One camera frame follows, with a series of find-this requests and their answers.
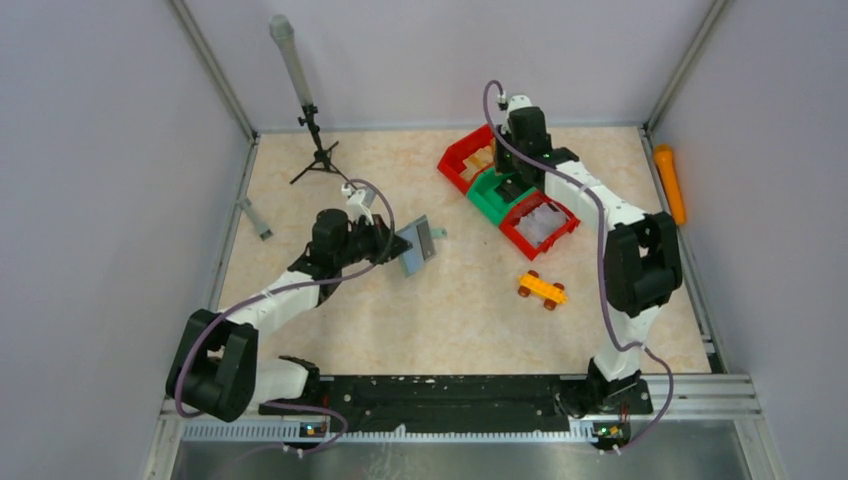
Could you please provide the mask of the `green card holder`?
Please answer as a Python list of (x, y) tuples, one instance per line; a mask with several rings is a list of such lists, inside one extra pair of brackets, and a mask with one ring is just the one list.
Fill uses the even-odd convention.
[(437, 255), (436, 249), (436, 255), (429, 261), (424, 262), (422, 259), (419, 235), (423, 234), (426, 230), (432, 231), (434, 243), (437, 239), (447, 237), (447, 229), (444, 227), (432, 227), (426, 215), (422, 215), (416, 220), (413, 220), (396, 232), (399, 236), (412, 243), (412, 249), (397, 258), (405, 277), (411, 277), (419, 272), (427, 262)]

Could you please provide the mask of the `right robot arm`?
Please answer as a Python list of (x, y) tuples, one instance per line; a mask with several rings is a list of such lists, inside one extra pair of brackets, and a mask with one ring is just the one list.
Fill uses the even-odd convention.
[(591, 407), (634, 388), (641, 351), (660, 309), (682, 284), (673, 218), (649, 213), (613, 192), (571, 150), (552, 144), (545, 115), (523, 95), (503, 106), (494, 129), (495, 167), (514, 173), (570, 210), (597, 235), (601, 312), (608, 341), (589, 363), (583, 395)]

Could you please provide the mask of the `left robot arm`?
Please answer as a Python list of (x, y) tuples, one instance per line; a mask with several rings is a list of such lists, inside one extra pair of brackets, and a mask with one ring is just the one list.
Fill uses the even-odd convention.
[(308, 369), (288, 358), (261, 365), (261, 341), (325, 303), (348, 280), (345, 268), (360, 262), (374, 268), (412, 247), (392, 219), (319, 212), (303, 252), (269, 286), (224, 311), (189, 316), (165, 383), (177, 414), (232, 422), (253, 402), (300, 397)]

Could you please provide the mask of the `black credit card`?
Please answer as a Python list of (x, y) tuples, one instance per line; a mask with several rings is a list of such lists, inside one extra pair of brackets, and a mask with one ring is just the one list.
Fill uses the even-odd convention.
[(420, 237), (422, 259), (423, 259), (424, 262), (427, 262), (436, 255), (436, 247), (435, 247), (432, 231), (426, 230), (423, 234), (420, 234), (419, 237)]

